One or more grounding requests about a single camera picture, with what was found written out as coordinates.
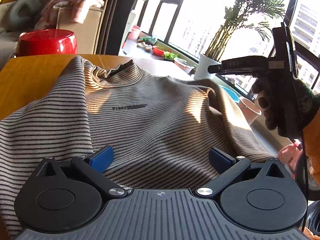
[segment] potted plant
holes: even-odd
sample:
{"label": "potted plant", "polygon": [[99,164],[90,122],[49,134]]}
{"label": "potted plant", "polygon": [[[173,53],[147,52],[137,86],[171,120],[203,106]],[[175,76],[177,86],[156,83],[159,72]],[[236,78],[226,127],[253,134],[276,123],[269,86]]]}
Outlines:
{"label": "potted plant", "polygon": [[[212,39],[205,54],[200,55],[195,78],[210,78],[214,74],[208,73],[209,65],[219,64],[219,60],[235,30],[249,28],[256,30],[263,41],[268,40],[271,32],[267,17],[278,19],[284,17],[285,6],[281,0],[234,0],[233,7],[225,8],[225,22]],[[252,14],[263,14],[265,21],[258,24],[248,24],[248,18]]]}

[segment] wooden table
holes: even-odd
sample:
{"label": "wooden table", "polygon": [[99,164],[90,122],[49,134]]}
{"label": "wooden table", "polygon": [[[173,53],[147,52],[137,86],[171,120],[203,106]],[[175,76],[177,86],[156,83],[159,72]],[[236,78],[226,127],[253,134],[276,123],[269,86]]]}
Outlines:
{"label": "wooden table", "polygon": [[[0,120],[28,103],[43,98],[54,85],[61,71],[75,55],[41,55],[12,58],[0,72]],[[81,55],[104,69],[116,68],[130,57]],[[192,78],[168,61],[134,58],[140,67],[156,76]]]}

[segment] metal screw cap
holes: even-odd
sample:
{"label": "metal screw cap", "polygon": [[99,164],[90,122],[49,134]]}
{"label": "metal screw cap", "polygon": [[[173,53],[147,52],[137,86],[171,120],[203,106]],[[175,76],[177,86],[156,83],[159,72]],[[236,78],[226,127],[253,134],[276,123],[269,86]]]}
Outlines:
{"label": "metal screw cap", "polygon": [[197,193],[202,196],[209,196],[212,194],[212,192],[213,192],[212,189],[208,187],[201,187],[197,189]]}
{"label": "metal screw cap", "polygon": [[111,190],[109,190],[109,193],[113,196],[121,196],[124,194],[124,189],[119,188],[119,187],[115,187],[115,188],[112,188]]}

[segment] red bowl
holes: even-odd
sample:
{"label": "red bowl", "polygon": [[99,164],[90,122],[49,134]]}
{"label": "red bowl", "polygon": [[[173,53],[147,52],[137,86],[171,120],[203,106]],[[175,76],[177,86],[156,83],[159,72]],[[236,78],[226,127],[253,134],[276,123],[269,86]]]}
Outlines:
{"label": "red bowl", "polygon": [[158,49],[158,46],[153,46],[153,50],[152,51],[153,51],[153,54],[155,54],[156,56],[164,57],[164,51]]}
{"label": "red bowl", "polygon": [[26,33],[19,39],[18,56],[76,53],[77,41],[72,31],[40,30]]}

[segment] white planter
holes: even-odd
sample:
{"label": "white planter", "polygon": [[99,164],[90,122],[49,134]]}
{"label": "white planter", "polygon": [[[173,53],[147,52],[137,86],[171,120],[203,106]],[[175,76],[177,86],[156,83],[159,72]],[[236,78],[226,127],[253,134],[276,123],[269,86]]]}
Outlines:
{"label": "white planter", "polygon": [[213,78],[215,74],[208,72],[208,67],[211,65],[219,65],[220,63],[200,54],[199,64],[196,69],[194,79]]}

